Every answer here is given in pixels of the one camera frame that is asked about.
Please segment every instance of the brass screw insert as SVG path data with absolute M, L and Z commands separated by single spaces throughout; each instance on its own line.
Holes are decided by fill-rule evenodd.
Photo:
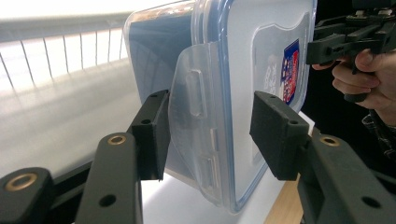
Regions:
M 112 136 L 110 137 L 107 142 L 110 145 L 116 146 L 116 145 L 121 145 L 122 143 L 124 143 L 126 141 L 126 137 L 122 136 L 122 135 L 116 135 L 116 136 Z
M 26 189 L 31 186 L 37 180 L 37 174 L 28 173 L 23 175 L 18 175 L 12 178 L 6 184 L 6 190 L 8 191 L 18 191 L 21 189 Z

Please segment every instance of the dark sleeve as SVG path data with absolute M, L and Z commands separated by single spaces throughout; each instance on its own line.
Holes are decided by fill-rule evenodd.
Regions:
M 374 110 L 362 121 L 370 133 L 375 134 L 382 152 L 396 162 L 396 127 L 386 125 Z

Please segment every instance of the printed sticker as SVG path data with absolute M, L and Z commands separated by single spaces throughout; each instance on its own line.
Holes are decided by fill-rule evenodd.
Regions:
M 282 64 L 282 77 L 280 80 L 280 95 L 286 104 L 294 98 L 296 92 L 298 65 L 299 65 L 299 41 L 298 39 L 285 48 Z

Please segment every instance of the mounting hole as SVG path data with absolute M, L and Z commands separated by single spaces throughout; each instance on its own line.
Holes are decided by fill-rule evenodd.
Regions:
M 111 138 L 109 138 L 109 139 L 107 140 L 107 142 L 108 142 L 110 145 L 115 146 L 115 145 L 121 145 L 122 143 L 125 142 L 125 140 L 126 140 L 126 137 L 124 137 L 124 136 L 122 136 L 122 135 L 116 135 L 116 136 L 112 136 Z
M 8 191 L 18 191 L 21 189 L 26 189 L 31 186 L 37 180 L 37 174 L 29 173 L 18 175 L 9 180 L 6 184 L 6 190 Z
M 151 120 L 149 120 L 149 119 L 142 120 L 142 124 L 150 124 L 150 123 L 151 123 Z
M 338 142 L 337 139 L 332 138 L 332 137 L 322 137 L 320 138 L 320 142 L 326 144 L 329 147 L 339 147 L 340 142 Z
M 99 205 L 101 205 L 102 207 L 109 207 L 116 200 L 117 198 L 114 194 L 108 194 L 99 201 Z
M 376 199 L 374 199 L 374 198 L 364 196 L 364 197 L 361 198 L 361 200 L 362 200 L 365 204 L 369 205 L 370 207 L 373 207 L 373 208 L 380 208 L 380 207 L 381 207 L 381 203 L 379 203 L 379 202 L 378 202 Z

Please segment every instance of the white table surface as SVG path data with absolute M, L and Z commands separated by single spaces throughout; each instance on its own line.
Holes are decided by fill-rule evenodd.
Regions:
M 270 170 L 262 177 L 249 201 L 237 215 L 216 207 L 195 189 L 170 175 L 163 182 L 143 181 L 145 224 L 256 224 L 263 223 L 284 182 Z

